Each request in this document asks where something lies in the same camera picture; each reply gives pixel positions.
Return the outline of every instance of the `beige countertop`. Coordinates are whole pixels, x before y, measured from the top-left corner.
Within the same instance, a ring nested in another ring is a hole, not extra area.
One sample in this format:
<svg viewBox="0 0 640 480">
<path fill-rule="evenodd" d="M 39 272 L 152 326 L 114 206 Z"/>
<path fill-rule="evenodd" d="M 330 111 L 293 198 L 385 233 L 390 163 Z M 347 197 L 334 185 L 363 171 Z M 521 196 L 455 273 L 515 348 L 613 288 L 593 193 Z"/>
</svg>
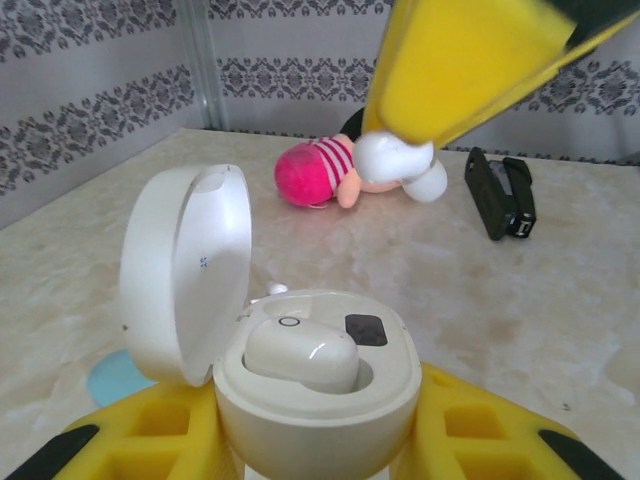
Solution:
<svg viewBox="0 0 640 480">
<path fill-rule="evenodd" d="M 276 195 L 277 155 L 298 140 L 183 130 L 0 231 L 0 476 L 96 407 L 85 382 L 123 348 L 116 292 L 133 204 L 156 173 L 234 163 L 254 221 L 251 298 L 268 281 L 377 298 L 423 361 L 559 421 L 628 479 L 640 478 L 640 174 L 529 160 L 538 223 L 493 243 L 441 152 L 438 202 L 402 191 L 351 211 Z"/>
</svg>

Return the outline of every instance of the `stuffed toy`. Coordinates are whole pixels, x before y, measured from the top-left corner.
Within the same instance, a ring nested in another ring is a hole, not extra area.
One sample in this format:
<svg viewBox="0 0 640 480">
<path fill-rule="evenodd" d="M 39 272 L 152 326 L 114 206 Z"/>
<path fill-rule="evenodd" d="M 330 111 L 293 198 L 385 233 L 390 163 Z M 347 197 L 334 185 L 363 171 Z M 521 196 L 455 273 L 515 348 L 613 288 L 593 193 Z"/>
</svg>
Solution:
<svg viewBox="0 0 640 480">
<path fill-rule="evenodd" d="M 400 182 L 372 184 L 358 176 L 353 148 L 361 124 L 362 111 L 358 111 L 341 133 L 310 140 L 284 152 L 274 171 L 280 196 L 299 207 L 324 208 L 335 198 L 342 208 L 351 208 L 360 192 L 381 193 L 398 187 Z"/>
</svg>

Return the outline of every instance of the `white charging case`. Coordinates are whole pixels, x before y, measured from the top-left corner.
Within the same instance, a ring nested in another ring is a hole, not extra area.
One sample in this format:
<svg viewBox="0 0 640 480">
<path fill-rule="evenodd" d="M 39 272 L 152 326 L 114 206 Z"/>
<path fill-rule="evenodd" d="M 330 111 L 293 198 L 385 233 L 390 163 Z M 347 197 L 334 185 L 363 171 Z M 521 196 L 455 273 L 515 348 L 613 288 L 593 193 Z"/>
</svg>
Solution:
<svg viewBox="0 0 640 480">
<path fill-rule="evenodd" d="M 231 447 L 268 478 L 374 475 L 410 434 L 422 380 L 402 319 L 375 300 L 331 290 L 288 291 L 247 306 L 250 264 L 251 208 L 238 167 L 155 176 L 133 209 L 121 260 L 122 328 L 134 362 L 152 380 L 215 386 Z M 247 370 L 249 333 L 283 316 L 345 331 L 347 317 L 382 326 L 383 338 L 364 327 L 350 332 L 360 356 L 352 392 L 321 393 Z"/>
</svg>

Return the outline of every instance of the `patterned wallpaper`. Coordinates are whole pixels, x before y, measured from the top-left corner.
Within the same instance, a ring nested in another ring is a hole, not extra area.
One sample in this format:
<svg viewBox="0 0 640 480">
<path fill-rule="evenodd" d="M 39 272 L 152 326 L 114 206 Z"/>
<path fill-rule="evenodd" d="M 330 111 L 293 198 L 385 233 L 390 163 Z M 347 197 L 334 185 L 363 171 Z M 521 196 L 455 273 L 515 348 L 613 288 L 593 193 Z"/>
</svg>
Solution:
<svg viewBox="0 0 640 480">
<path fill-rule="evenodd" d="M 0 228 L 201 127 L 173 0 L 0 0 Z"/>
<path fill-rule="evenodd" d="M 210 0 L 229 128 L 335 133 L 365 101 L 391 4 Z M 640 151 L 639 46 L 636 21 L 447 148 L 609 163 Z"/>
</svg>

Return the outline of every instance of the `wall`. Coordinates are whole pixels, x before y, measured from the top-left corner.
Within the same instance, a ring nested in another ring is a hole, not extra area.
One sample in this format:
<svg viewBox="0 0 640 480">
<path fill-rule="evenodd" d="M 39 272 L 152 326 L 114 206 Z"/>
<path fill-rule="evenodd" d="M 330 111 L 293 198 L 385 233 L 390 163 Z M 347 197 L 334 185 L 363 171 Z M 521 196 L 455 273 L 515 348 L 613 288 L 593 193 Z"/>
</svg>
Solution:
<svg viewBox="0 0 640 480">
<path fill-rule="evenodd" d="M 211 0 L 229 128 L 334 133 L 365 101 L 391 1 Z M 616 161 L 640 150 L 639 78 L 636 21 L 449 147 Z"/>
<path fill-rule="evenodd" d="M 173 0 L 0 0 L 0 228 L 202 122 Z"/>
</svg>

